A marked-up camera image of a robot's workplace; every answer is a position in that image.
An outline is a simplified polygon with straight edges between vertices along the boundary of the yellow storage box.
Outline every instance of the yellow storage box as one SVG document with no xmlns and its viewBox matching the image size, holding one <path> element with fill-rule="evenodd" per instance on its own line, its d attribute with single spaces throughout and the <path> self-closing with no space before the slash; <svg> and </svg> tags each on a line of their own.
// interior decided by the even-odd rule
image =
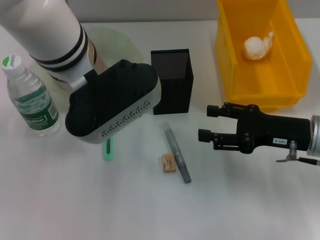
<svg viewBox="0 0 320 240">
<path fill-rule="evenodd" d="M 285 0 L 217 0 L 216 54 L 226 98 L 261 108 L 289 107 L 307 91 L 312 57 Z M 273 32 L 273 47 L 261 60 L 243 55 L 250 37 Z"/>
</svg>

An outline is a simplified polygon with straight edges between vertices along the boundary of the wooden block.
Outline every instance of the wooden block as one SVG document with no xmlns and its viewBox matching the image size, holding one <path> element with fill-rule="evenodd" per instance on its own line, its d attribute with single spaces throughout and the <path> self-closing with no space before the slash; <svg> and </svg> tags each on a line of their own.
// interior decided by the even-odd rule
<svg viewBox="0 0 320 240">
<path fill-rule="evenodd" d="M 164 173 L 171 173 L 176 171 L 175 155 L 163 154 L 162 155 L 162 168 Z"/>
</svg>

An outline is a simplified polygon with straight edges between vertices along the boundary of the gray marker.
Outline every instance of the gray marker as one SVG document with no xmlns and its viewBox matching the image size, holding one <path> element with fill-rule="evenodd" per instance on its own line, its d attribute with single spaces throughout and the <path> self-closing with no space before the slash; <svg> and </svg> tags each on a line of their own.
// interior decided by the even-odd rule
<svg viewBox="0 0 320 240">
<path fill-rule="evenodd" d="M 167 123 L 167 122 L 162 124 L 162 128 L 163 128 L 164 134 L 166 136 L 166 139 L 169 143 L 169 146 L 171 148 L 171 151 L 174 155 L 175 162 L 176 162 L 178 169 L 182 175 L 184 183 L 185 184 L 191 183 L 191 177 L 189 175 L 184 157 L 182 156 L 180 147 L 179 147 L 177 140 L 175 138 L 174 131 L 172 131 L 169 123 Z"/>
</svg>

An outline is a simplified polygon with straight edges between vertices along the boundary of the plastic bottle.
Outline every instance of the plastic bottle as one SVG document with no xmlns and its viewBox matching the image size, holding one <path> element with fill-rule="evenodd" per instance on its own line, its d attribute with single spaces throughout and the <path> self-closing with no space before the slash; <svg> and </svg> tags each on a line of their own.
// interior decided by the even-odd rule
<svg viewBox="0 0 320 240">
<path fill-rule="evenodd" d="M 7 56 L 1 67 L 7 76 L 9 97 L 28 126 L 40 136 L 56 132 L 59 113 L 41 79 L 26 69 L 17 55 Z"/>
</svg>

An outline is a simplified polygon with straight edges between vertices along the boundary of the white table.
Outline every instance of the white table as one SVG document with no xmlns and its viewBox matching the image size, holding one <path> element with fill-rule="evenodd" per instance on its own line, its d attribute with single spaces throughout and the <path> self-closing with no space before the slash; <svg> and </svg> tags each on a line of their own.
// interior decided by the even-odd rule
<svg viewBox="0 0 320 240">
<path fill-rule="evenodd" d="M 320 19 L 297 22 L 314 67 L 307 96 L 275 114 L 309 119 L 320 114 Z M 233 119 L 206 117 L 207 105 L 223 103 L 213 55 L 216 21 L 99 25 L 127 34 L 147 63 L 151 50 L 189 48 L 190 111 L 144 114 L 114 136 L 114 159 L 107 162 L 101 145 L 76 139 L 64 125 L 51 137 L 35 136 L 10 102 L 0 72 L 1 240 L 320 239 L 320 168 L 276 163 L 285 149 L 259 147 L 245 155 L 198 142 L 199 128 L 236 131 Z M 2 28 L 0 36 L 1 58 L 18 53 L 32 63 Z M 165 121 L 190 184 L 178 171 L 162 172 L 161 155 L 169 152 L 159 127 Z"/>
</svg>

